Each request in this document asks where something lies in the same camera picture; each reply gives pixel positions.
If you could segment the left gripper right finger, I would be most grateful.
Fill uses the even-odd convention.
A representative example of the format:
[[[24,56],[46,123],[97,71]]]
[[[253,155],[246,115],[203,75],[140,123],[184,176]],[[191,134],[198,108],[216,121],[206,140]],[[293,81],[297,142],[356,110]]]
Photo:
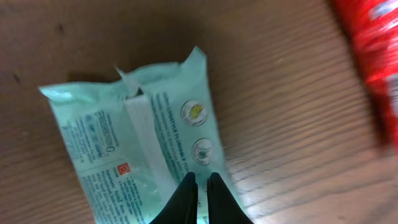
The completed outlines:
[[[209,224],[253,224],[217,172],[207,180]]]

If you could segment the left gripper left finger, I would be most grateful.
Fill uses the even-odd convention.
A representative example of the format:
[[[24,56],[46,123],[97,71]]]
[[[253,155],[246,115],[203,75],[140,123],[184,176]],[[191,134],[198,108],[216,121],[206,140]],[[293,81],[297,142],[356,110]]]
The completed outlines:
[[[197,224],[198,185],[188,172],[165,207],[150,224]]]

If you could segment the light green wipes pack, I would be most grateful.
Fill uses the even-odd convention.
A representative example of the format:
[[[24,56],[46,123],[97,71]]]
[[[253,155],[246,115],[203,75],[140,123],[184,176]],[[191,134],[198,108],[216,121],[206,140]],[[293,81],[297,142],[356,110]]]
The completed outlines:
[[[213,172],[243,210],[225,164],[201,49],[184,62],[121,72],[113,83],[63,83],[40,92],[96,223],[150,223],[188,172],[198,185],[197,223],[209,223]]]

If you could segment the red snack bag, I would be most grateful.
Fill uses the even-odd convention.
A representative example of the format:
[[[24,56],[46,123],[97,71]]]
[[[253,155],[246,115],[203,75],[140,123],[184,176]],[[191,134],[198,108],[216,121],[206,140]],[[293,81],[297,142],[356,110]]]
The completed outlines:
[[[331,4],[397,147],[397,0],[331,0]]]

